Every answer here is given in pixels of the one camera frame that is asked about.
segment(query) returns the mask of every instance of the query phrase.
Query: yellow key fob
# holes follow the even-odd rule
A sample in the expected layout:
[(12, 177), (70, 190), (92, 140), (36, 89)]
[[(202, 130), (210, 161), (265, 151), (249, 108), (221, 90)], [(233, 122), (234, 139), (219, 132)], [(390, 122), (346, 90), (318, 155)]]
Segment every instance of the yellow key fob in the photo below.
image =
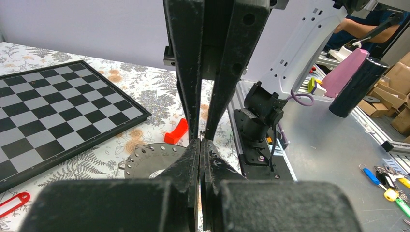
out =
[(384, 197), (390, 201), (394, 202), (398, 198), (398, 192), (389, 188), (387, 191), (384, 192)]

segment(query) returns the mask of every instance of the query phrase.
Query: black cylinder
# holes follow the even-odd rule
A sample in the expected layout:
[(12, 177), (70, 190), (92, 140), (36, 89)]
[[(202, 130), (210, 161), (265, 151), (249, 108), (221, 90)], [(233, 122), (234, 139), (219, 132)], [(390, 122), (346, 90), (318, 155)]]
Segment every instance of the black cylinder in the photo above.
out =
[(329, 110), (339, 117), (347, 117), (388, 68), (383, 61), (366, 58), (330, 104)]

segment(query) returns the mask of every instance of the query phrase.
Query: chessboard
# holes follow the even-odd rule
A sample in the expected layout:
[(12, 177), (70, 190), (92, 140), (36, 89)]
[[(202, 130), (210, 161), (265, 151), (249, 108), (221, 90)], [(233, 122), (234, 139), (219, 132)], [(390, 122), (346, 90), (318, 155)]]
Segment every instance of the chessboard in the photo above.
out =
[(0, 77), (0, 193), (150, 115), (84, 61)]

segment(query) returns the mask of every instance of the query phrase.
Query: red plastic piece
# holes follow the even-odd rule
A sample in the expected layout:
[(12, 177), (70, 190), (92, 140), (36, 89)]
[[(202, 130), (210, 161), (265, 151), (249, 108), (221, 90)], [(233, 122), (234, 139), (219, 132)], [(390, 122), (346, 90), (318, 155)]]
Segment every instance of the red plastic piece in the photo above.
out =
[(19, 193), (15, 196), (13, 196), (12, 198), (6, 200), (5, 202), (0, 204), (0, 208), (4, 205), (6, 205), (8, 202), (11, 202), (12, 200), (14, 200), (15, 198), (19, 198), (19, 200), (21, 201), (20, 203), (18, 203), (17, 205), (13, 206), (11, 209), (7, 210), (5, 213), (3, 213), (2, 215), (0, 215), (0, 218), (6, 216), (7, 214), (13, 212), (14, 210), (20, 208), (22, 205), (24, 205), (25, 203), (29, 202), (30, 200), (30, 194), (27, 192), (22, 192)]
[(174, 131), (165, 134), (164, 142), (167, 144), (176, 144), (187, 131), (188, 123), (187, 120), (183, 118), (179, 121)]

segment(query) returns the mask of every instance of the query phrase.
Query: black cable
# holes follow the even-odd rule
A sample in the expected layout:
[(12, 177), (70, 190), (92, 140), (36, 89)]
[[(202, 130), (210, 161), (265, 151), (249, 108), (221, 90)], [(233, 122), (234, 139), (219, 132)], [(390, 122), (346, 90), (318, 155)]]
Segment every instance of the black cable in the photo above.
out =
[(272, 126), (272, 131), (273, 131), (273, 140), (272, 140), (272, 150), (270, 151), (270, 157), (269, 157), (269, 167), (270, 167), (270, 170), (273, 172), (272, 158), (273, 158), (273, 154), (275, 152), (275, 147), (276, 147), (276, 126)]

